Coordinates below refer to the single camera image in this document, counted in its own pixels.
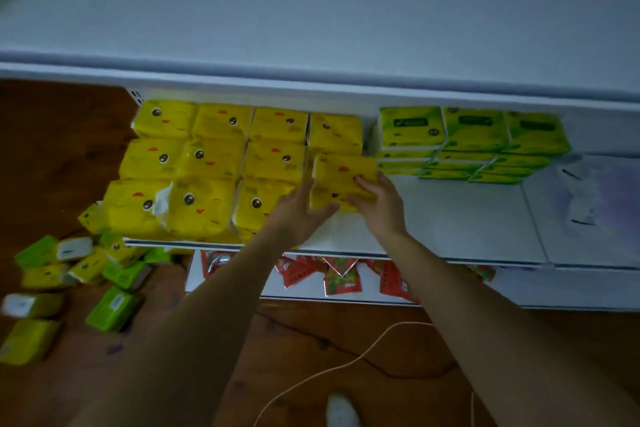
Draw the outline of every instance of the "white shoe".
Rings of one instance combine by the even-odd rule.
[[[329,395],[326,402],[326,427],[362,427],[356,409],[342,393],[333,392]]]

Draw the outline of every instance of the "dark green label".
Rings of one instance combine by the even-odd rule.
[[[426,127],[429,120],[423,117],[394,118],[394,127]]]
[[[520,126],[525,130],[554,131],[556,126],[549,122],[532,122],[531,120],[520,120]]]
[[[493,119],[491,117],[474,117],[472,115],[458,117],[458,122],[462,125],[482,125],[487,127],[493,125]]]

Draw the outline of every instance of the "wooden floor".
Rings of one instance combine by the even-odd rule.
[[[12,256],[45,234],[81,234],[77,215],[100,199],[133,137],[136,106],[122,89],[0,82],[3,192],[0,289],[18,291]],[[144,341],[184,295],[186,270],[154,271],[145,303],[122,334],[84,325],[102,287],[69,291],[65,326],[48,358],[27,367],[0,365],[0,424],[66,425],[100,393],[122,353]],[[640,401],[640,316],[533,312],[568,337]],[[299,302],[263,302],[214,425],[251,426],[280,391],[364,351],[397,321],[427,321],[421,309]],[[13,321],[0,318],[4,337]],[[360,362],[300,387],[276,402],[261,425],[324,425],[331,390],[352,397],[365,427],[468,426],[471,389],[433,328],[402,326]],[[494,425],[476,402],[476,425]]]

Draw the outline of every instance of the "black cable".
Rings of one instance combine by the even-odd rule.
[[[334,350],[340,351],[341,353],[344,353],[346,355],[351,355],[351,356],[356,357],[356,358],[360,356],[358,353],[354,353],[353,351],[346,350],[346,349],[338,346],[336,343],[334,343],[333,341],[331,341],[328,338],[325,338],[323,336],[319,336],[319,335],[314,334],[314,333],[310,333],[308,331],[303,331],[302,329],[298,329],[295,326],[289,326],[288,324],[281,323],[280,321],[272,318],[271,316],[268,316],[268,314],[265,314],[264,312],[260,312],[260,311],[257,310],[257,311],[255,311],[254,314],[257,314],[258,316],[260,316],[262,318],[265,318],[265,319],[267,319],[268,321],[271,321],[274,324],[277,324],[281,328],[288,329],[289,331],[293,331],[294,333],[302,334],[303,336],[312,337],[313,339],[315,339],[319,343],[319,345],[320,345],[319,349],[320,350],[325,350],[328,346],[332,346],[332,348]],[[393,373],[389,373],[384,368],[376,365],[375,363],[373,363],[372,361],[370,361],[370,360],[368,360],[366,358],[361,358],[361,360],[364,361],[365,363],[367,363],[372,368],[378,370],[378,372],[382,373],[382,375],[384,375],[387,378],[390,378],[392,380],[437,380],[439,378],[442,378],[444,375],[450,374],[453,370],[459,368],[458,363],[456,361],[453,361],[453,363],[445,366],[436,375],[403,376],[403,375],[395,375]]]

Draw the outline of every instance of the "white label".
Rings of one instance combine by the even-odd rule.
[[[113,298],[113,301],[111,301],[111,304],[109,304],[109,307],[111,307],[111,310],[117,310],[118,307],[122,305],[122,301],[124,301],[124,296],[122,294],[118,294]]]

